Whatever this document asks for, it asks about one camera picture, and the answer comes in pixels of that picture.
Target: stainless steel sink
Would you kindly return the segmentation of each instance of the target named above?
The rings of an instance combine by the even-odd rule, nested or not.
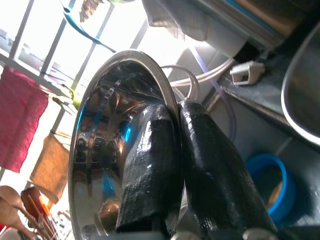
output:
[[[281,105],[290,125],[304,138],[320,145],[320,22],[287,69]]]

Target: hanging towel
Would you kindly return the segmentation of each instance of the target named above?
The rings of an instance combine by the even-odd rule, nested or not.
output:
[[[31,173],[32,183],[56,204],[68,181],[69,151],[50,133]]]
[[[20,172],[48,106],[48,96],[26,75],[3,69],[0,79],[0,166]]]

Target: pink cloth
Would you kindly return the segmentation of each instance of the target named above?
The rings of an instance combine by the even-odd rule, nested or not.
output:
[[[48,106],[48,96],[22,73],[3,69],[0,79],[0,166],[20,172]]]

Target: white electrical connector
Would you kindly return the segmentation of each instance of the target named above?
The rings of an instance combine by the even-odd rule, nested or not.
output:
[[[253,85],[264,72],[265,67],[263,63],[248,61],[234,66],[230,74],[234,85]]]

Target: brown cloth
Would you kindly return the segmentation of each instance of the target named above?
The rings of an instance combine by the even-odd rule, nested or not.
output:
[[[61,198],[68,181],[68,161],[69,151],[50,133],[43,141],[30,180],[54,204]]]

